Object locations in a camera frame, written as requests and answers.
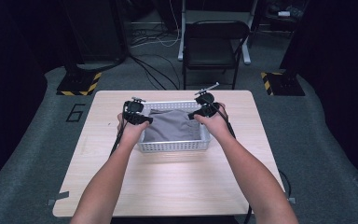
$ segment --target table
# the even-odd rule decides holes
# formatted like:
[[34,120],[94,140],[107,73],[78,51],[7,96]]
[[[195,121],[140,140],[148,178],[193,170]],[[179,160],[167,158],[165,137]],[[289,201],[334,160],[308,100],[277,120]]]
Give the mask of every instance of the table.
[[[253,0],[252,9],[250,12],[217,12],[217,11],[200,11],[200,10],[186,10],[186,0],[182,2],[182,36],[179,46],[178,60],[183,60],[183,47],[185,39],[185,30],[187,23],[194,23],[196,21],[243,21],[249,28],[252,27],[253,19],[255,16],[255,8],[258,0]],[[247,46],[248,39],[245,40],[242,46],[243,62],[246,65],[251,64],[251,58],[249,56],[249,50]]]
[[[117,134],[117,114],[132,96],[148,102],[189,101],[195,91],[98,91],[91,105],[58,200],[56,217],[71,217],[91,178],[106,162]],[[237,139],[260,159],[282,186],[255,100],[249,91],[210,91],[227,106]],[[249,204],[213,138],[199,151],[131,153],[113,216],[208,216],[246,214]]]

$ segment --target white plastic basket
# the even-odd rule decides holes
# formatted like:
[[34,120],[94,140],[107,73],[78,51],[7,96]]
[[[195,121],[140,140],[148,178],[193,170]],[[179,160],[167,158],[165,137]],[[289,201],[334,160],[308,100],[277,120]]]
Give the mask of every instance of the white plastic basket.
[[[173,102],[147,102],[144,103],[142,114],[148,116],[151,109],[156,110],[173,110],[181,109],[191,113],[200,109],[196,101],[173,101]],[[170,141],[170,142],[143,142],[145,131],[142,132],[138,141],[138,146],[143,152],[159,151],[184,151],[184,150],[203,150],[207,149],[211,142],[211,135],[204,125],[200,124],[200,140],[191,141]]]

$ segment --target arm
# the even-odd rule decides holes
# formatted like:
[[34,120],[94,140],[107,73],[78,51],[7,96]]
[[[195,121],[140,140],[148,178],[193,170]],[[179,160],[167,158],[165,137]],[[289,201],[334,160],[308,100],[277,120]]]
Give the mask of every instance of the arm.
[[298,223],[278,181],[269,169],[229,132],[219,114],[211,118],[195,115],[216,138],[225,152],[243,195],[252,206],[258,223]]
[[[117,118],[121,123],[121,114]],[[84,190],[71,223],[110,223],[130,154],[147,126],[127,124],[117,149]]]

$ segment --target person's right arm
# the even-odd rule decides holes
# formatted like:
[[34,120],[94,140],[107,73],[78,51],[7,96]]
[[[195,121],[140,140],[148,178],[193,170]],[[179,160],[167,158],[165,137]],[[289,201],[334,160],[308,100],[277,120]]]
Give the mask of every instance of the person's right arm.
[[216,113],[211,118],[195,115],[194,119],[204,124],[221,145],[243,195],[255,212],[257,223],[298,223],[278,181],[231,135],[223,118]]

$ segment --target folded gray fabric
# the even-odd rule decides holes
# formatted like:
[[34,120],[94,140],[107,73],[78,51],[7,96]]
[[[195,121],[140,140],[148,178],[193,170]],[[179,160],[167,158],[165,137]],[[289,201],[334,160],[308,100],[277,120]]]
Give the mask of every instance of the folded gray fabric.
[[153,118],[153,123],[145,129],[144,142],[200,140],[200,124],[187,114],[179,109],[152,109],[148,117]]

